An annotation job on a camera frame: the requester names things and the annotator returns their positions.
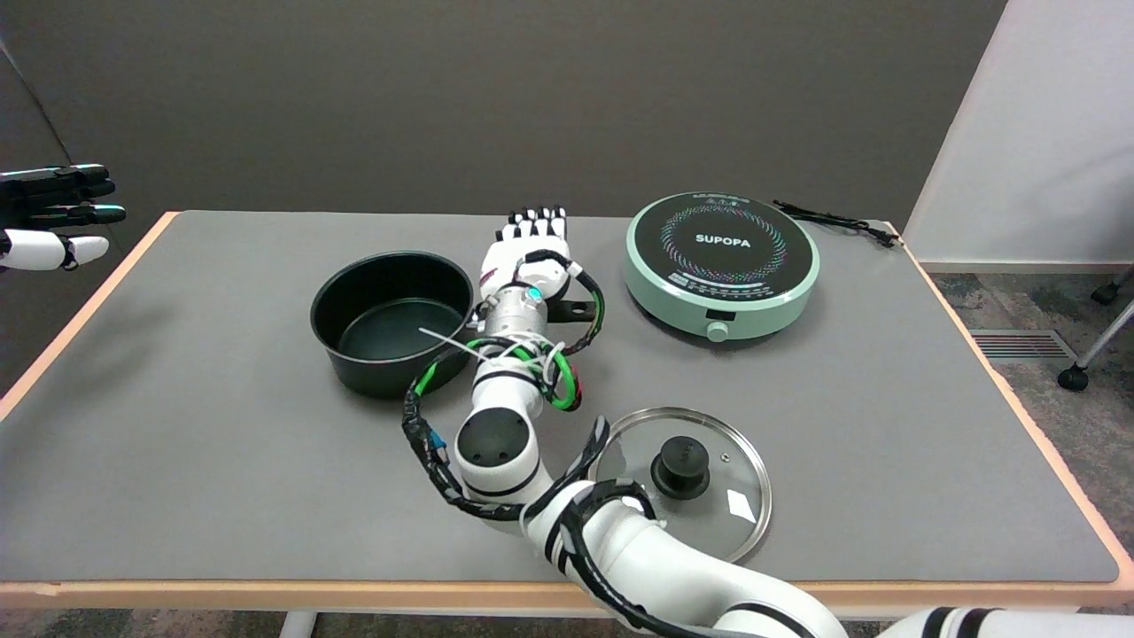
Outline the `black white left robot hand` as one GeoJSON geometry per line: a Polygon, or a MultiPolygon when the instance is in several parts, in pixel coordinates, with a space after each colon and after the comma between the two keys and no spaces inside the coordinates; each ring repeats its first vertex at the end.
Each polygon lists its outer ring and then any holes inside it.
{"type": "Polygon", "coordinates": [[[110,250],[105,236],[58,233],[59,229],[111,226],[125,207],[101,205],[116,192],[101,163],[51,165],[1,175],[1,266],[24,271],[73,271],[110,250]]]}

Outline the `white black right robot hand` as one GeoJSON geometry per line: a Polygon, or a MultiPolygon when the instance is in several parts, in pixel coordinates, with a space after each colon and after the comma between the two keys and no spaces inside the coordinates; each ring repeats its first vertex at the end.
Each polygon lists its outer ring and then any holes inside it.
{"type": "Polygon", "coordinates": [[[479,267],[479,296],[485,300],[518,280],[539,288],[545,300],[562,298],[570,289],[572,272],[558,260],[527,263],[525,258],[531,252],[550,250],[572,260],[566,230],[562,206],[528,206],[510,213],[479,267]]]}

